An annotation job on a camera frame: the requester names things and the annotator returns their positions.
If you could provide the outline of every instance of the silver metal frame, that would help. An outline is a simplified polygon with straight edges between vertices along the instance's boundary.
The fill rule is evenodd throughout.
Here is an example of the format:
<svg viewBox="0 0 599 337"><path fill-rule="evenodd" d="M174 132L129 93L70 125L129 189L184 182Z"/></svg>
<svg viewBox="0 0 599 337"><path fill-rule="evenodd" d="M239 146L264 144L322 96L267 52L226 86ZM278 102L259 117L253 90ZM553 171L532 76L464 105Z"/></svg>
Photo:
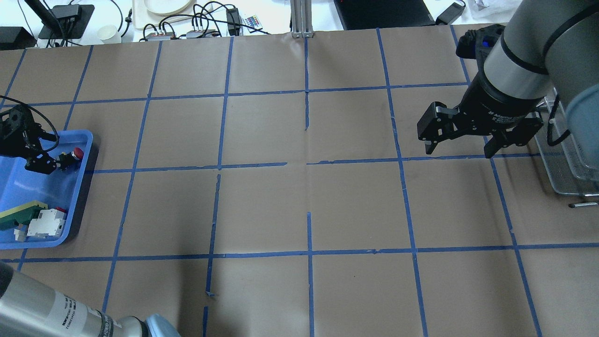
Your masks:
<svg viewBox="0 0 599 337"><path fill-rule="evenodd" d="M291 0L291 36L313 37L312 0Z"/></svg>

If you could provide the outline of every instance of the black monitor base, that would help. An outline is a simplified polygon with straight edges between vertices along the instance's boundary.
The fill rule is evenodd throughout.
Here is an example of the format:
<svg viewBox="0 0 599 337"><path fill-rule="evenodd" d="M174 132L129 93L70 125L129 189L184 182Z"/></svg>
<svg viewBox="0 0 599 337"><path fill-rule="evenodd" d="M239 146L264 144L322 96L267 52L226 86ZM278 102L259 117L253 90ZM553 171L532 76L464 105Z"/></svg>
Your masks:
<svg viewBox="0 0 599 337"><path fill-rule="evenodd" d="M68 36L69 39L81 38L83 36L83 32L85 31L87 24L89 23L89 19L92 17L93 10L95 9L95 7L93 5L80 5L80 6L81 6L81 17L75 21L75 26L73 26L73 29L71 30L71 33ZM62 25L63 31L65 31L65 33L66 33L66 20L62 19L62 20L59 20L59 22L60 22L60 25ZM62 36L56 36L56 34L52 33L50 28L48 28L44 25L44 27L41 29L41 32L40 32L40 35L38 36L38 38L43 39L43 40L49 40L49 39L59 39L59 38L62 38Z"/></svg>

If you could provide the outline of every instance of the blue tray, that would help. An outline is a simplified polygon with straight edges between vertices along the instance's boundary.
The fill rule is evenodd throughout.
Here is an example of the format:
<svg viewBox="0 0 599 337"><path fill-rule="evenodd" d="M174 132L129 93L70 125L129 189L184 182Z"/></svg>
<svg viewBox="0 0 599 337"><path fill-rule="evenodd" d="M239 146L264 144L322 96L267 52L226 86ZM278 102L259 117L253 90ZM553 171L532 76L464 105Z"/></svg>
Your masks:
<svg viewBox="0 0 599 337"><path fill-rule="evenodd" d="M79 199L83 175L92 153L93 135L88 130L59 131L60 143L50 151L50 156L58 157L61 152L71 152L79 147L85 153L80 164L66 171L55 170L51 174L42 174L25 170L23 158L0 157L0 212L30 201L41 201L50 208L66 209L66 221L60 237L28 237L24 242L14 239L13 230L0 231L0 249L43 248L60 245L71 230L75 215L75 206ZM41 141L47 149L52 142Z"/></svg>

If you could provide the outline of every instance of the red object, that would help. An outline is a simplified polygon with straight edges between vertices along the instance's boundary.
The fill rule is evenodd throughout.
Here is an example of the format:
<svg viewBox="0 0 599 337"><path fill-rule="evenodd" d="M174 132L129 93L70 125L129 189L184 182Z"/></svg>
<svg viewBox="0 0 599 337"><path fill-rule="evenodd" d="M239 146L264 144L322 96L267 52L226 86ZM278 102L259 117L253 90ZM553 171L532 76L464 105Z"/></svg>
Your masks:
<svg viewBox="0 0 599 337"><path fill-rule="evenodd" d="M72 153L78 160L83 159L83 150L81 150L80 148L74 148Z"/></svg>

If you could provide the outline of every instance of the plastic bag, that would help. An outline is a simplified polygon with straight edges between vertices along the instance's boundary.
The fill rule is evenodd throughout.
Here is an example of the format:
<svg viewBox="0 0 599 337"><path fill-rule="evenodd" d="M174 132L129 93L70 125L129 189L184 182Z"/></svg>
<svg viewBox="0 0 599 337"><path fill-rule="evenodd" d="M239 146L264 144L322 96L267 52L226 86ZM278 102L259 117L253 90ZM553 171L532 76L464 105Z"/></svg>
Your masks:
<svg viewBox="0 0 599 337"><path fill-rule="evenodd" d="M511 12L513 14L522 0L469 0L473 19L481 19L493 14Z"/></svg>

